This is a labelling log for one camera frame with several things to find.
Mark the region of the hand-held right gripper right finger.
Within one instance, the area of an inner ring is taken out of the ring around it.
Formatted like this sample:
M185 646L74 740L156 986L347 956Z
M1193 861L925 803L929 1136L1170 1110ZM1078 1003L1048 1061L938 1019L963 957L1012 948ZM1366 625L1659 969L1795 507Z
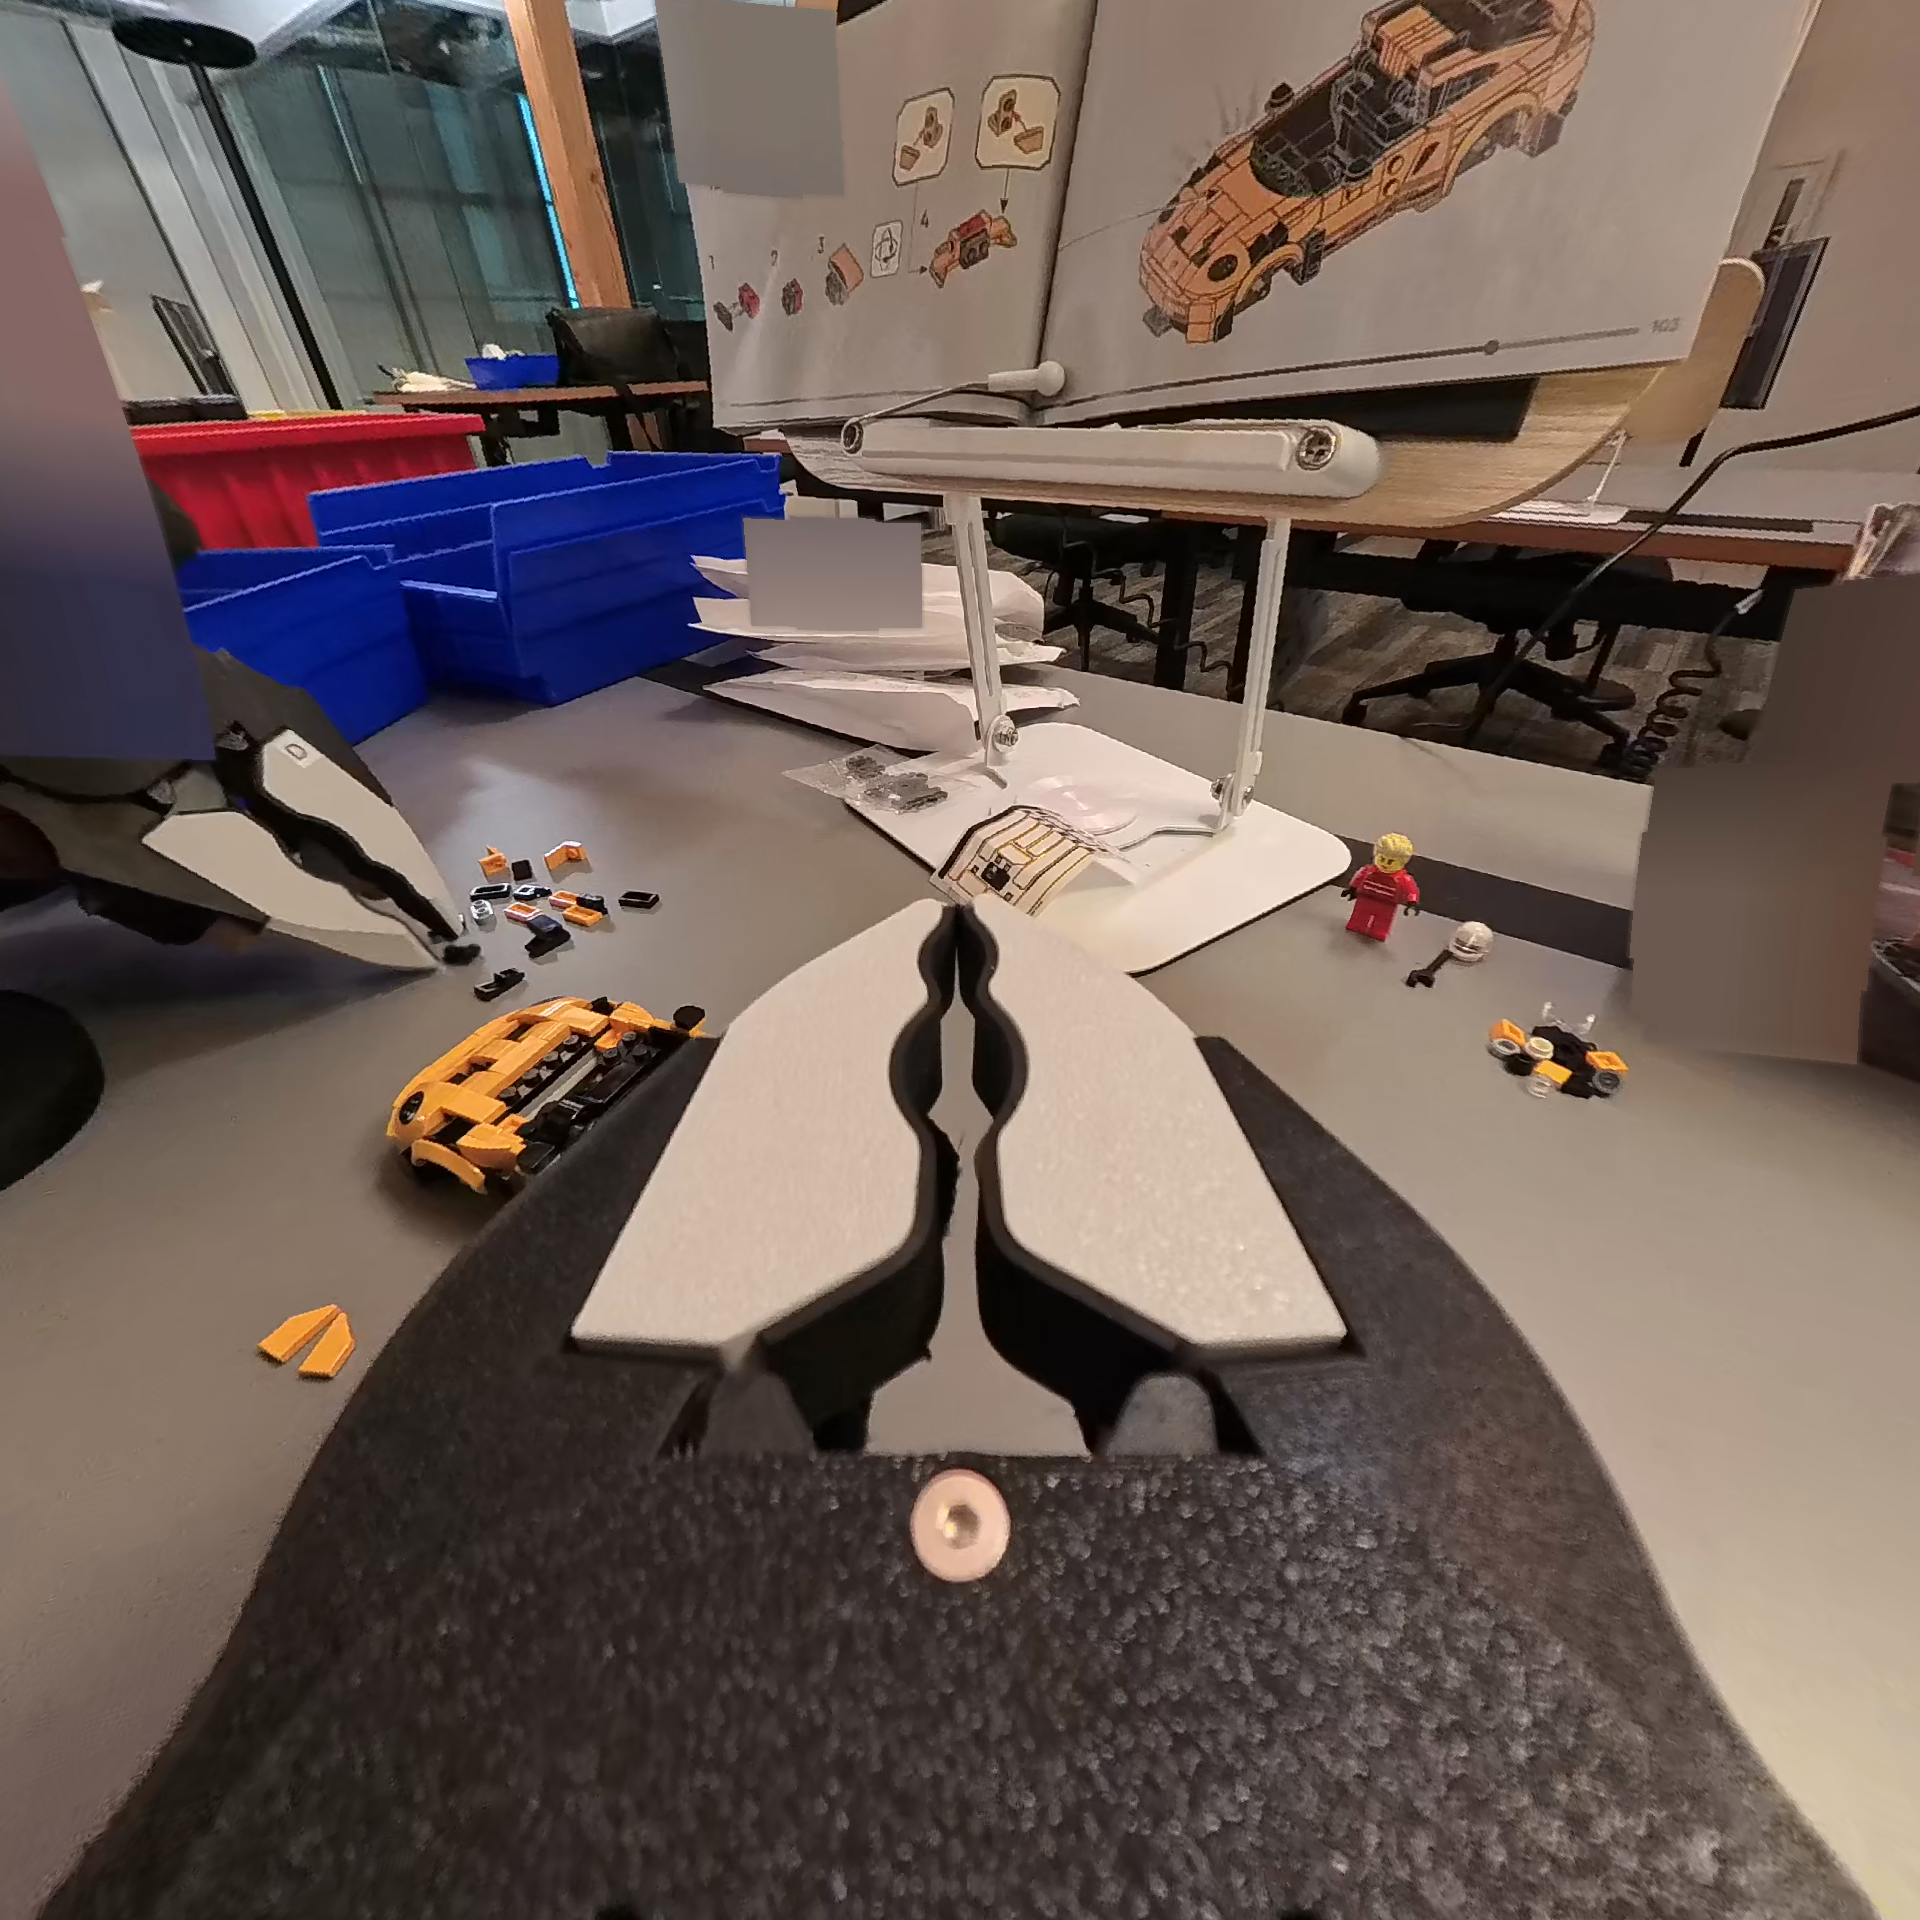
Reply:
M1141 1384L1176 1424L1238 1434L1228 1371L1324 1360L1349 1323L1185 1019L1011 906L961 914L974 1018L976 1301L1090 1454Z

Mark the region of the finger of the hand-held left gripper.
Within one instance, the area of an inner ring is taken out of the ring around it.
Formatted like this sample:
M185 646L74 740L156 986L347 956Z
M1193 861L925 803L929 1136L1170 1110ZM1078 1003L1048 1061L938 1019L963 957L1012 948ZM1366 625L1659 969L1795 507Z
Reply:
M464 912L413 828L390 800L298 731L256 749L256 796L301 865L338 880L369 910L429 948L457 944Z
M381 898L300 867L266 826L230 809L179 811L141 845L238 900L267 932L378 969L434 969L450 944L438 868L396 813L361 834L357 851L389 876Z

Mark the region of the pile of small lego parts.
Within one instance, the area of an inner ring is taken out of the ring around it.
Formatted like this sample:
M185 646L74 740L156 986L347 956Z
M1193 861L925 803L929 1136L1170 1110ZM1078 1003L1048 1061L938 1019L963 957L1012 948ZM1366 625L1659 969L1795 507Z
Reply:
M533 986L534 971L558 962L581 938L611 929L620 916L654 914L660 893L651 888L600 891L587 849L562 842L539 856L520 858L485 845L476 860L477 883L468 891L468 923L477 932L504 930L520 939L516 956L493 966L470 988L481 1003L504 1001Z

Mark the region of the orange lego car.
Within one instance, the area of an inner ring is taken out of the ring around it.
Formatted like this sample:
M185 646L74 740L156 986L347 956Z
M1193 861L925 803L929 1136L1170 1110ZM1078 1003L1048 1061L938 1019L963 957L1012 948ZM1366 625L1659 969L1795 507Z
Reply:
M424 1067L396 1096L387 1139L424 1177L516 1193L704 1035L706 1014L692 1003L659 1018L611 997L537 1001Z

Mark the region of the red lego minifigure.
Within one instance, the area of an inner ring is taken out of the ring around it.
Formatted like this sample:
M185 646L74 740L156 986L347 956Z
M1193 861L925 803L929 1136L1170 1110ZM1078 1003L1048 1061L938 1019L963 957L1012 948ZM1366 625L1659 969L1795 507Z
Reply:
M1414 849L1402 833L1386 833L1371 856L1347 878L1339 893L1352 900L1347 930L1382 944L1396 918L1421 914L1421 889L1410 873Z

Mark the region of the orange and black lego subassembly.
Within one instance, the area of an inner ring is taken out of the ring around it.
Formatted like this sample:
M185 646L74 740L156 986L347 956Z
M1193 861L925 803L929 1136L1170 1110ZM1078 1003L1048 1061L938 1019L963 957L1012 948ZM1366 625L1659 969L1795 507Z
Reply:
M1537 1097L1614 1097L1626 1086L1628 1061L1593 1043L1593 1024L1595 1014L1568 1022L1548 1001L1531 1026L1492 1022L1486 1049Z

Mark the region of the lego instruction booklet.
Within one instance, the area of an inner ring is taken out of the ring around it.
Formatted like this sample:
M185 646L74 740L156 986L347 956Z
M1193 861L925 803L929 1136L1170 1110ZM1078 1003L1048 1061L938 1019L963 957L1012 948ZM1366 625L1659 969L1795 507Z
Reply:
M1817 5L660 5L734 430L1688 355Z

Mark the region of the black round mesh pad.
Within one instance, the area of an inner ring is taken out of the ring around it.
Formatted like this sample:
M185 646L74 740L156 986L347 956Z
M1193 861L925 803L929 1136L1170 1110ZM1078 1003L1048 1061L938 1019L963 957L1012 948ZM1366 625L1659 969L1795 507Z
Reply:
M3 1189L59 1154L102 1096L102 1057L84 1024L49 998L3 993Z

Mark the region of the red plastic bin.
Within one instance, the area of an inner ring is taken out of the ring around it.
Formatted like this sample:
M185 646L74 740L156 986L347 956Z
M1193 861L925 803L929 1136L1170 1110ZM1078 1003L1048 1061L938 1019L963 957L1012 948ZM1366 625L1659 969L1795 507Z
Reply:
M204 547L312 547L317 492L473 469L481 413L349 411L226 424L139 424L145 474Z

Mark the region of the sticker sheet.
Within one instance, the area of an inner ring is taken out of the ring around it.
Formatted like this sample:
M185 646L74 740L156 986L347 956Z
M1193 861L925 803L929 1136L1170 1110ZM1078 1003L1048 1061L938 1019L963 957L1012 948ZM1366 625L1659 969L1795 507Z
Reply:
M994 898L1038 916L1072 889L1126 880L1106 840L1043 806L1008 806L968 828L929 876L936 891L958 906Z

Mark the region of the clear plastic parts bag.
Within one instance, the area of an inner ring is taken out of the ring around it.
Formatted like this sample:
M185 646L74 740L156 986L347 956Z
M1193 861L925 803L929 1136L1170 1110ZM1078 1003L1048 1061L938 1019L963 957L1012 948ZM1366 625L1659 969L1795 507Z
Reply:
M787 771L785 778L849 806L920 813L948 800L945 772L938 758L866 748Z

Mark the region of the stack of white paper bags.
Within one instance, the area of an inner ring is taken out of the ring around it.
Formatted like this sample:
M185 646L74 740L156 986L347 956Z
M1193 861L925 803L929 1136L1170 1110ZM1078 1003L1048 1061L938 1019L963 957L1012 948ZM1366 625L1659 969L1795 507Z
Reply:
M906 753L963 753L976 738L970 584L876 536L753 536L744 561L694 557L709 586L692 628L744 658L718 700Z

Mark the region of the black office chair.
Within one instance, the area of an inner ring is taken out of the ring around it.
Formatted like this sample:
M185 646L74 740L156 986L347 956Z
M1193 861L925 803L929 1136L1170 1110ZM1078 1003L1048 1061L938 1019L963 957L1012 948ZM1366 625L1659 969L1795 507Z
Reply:
M1595 765L1603 772L1618 772L1628 731L1617 716L1632 712L1636 694L1624 684L1608 681L1603 668L1611 658L1620 625L1605 619L1598 625L1598 662L1582 675L1555 666L1579 653L1573 617L1537 636L1539 619L1586 577L1592 564L1582 556L1517 547L1464 547L1441 561L1414 561L1404 587L1395 592L1400 606L1405 613L1464 617L1486 628L1494 643L1477 656L1442 658L1417 675L1358 688L1337 720L1362 728L1373 702L1400 697L1426 702L1441 691L1472 688L1478 702L1459 738L1459 746L1470 748L1492 717L1498 702L1516 693L1552 720L1598 733L1603 748Z
M1145 577L1162 569L1172 586L1189 557L1170 522L994 502L987 536L1001 553L1048 572L1043 630L1072 630L1081 670L1093 668L1096 630L1158 646L1162 613Z

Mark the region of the wood-edged desk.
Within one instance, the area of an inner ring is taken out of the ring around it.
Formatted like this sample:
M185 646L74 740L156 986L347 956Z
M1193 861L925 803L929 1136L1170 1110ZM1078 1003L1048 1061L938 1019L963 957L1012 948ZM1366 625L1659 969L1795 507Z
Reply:
M884 497L896 501L938 501L941 490L936 485L924 482L908 482L908 481L845 481L845 477L820 477L809 482L822 494L840 494L840 497ZM1778 568L1778 569L1804 569L1820 577L1833 577L1842 572L1852 561L1858 542L1861 530L1861 509L1857 516L1848 520L1806 520L1790 523L1788 520L1700 520L1700 516L1678 516L1666 526L1653 530L1651 520L1644 515L1640 520L1618 520L1618 522L1603 522L1603 520L1512 520L1505 515L1494 516L1478 516L1478 520L1457 520L1457 522L1437 522L1437 523L1414 523L1410 520L1365 520L1358 507L1332 507L1322 502L1313 509L1301 509L1294 515L1297 533L1332 533L1337 538L1382 538L1382 540L1400 540L1400 542L1459 542L1459 545L1517 545L1517 547L1563 547L1576 553L1586 556L1611 556L1620 553L1641 536L1651 540L1640 549L1646 557L1653 561L1689 561L1689 563L1709 563L1709 564L1739 564L1739 568ZM1229 509L1219 502L1204 502L1201 507L1158 507L1152 501L1137 498L1137 494L1120 492L1113 501L1106 501L1101 512L1117 512L1117 515L1149 515L1158 512L1162 516L1178 520L1178 522L1193 522L1193 523L1222 523L1222 526L1242 526L1254 523L1252 509Z

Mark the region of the wooden post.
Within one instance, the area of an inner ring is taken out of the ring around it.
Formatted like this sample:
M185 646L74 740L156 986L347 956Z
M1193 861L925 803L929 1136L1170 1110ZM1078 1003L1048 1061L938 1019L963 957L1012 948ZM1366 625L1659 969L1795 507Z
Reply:
M579 304L630 309L585 78L562 3L506 3L514 54L534 116L548 194Z

